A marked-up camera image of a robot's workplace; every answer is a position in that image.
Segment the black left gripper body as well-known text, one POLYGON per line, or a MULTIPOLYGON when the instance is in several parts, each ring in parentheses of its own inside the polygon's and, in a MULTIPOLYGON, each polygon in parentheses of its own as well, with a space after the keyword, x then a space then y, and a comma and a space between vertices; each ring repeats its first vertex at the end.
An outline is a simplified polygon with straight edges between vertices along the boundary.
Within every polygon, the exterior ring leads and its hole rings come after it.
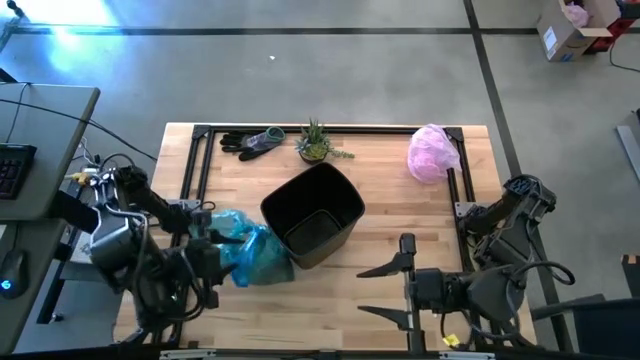
POLYGON ((218 308, 219 296, 213 289, 218 282, 220 252, 216 246, 219 232, 212 228, 210 211, 195 210, 191 213, 190 238, 186 254, 197 278, 202 280, 202 301, 205 308, 218 308))

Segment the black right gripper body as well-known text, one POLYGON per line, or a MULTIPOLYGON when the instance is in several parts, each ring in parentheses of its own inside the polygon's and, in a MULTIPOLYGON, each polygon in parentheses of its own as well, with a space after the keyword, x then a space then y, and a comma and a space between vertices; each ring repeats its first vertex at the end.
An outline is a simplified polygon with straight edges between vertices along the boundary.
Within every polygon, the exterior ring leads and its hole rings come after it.
POLYGON ((444 318, 453 310, 453 301, 447 300, 450 291, 445 289, 451 281, 438 268, 415 267, 417 246, 415 235, 403 233, 399 239, 399 254, 402 256, 401 272, 404 276, 404 295, 407 302, 406 329, 410 353, 425 353, 425 332, 422 329, 420 311, 430 310, 441 315, 441 333, 444 333, 444 318))

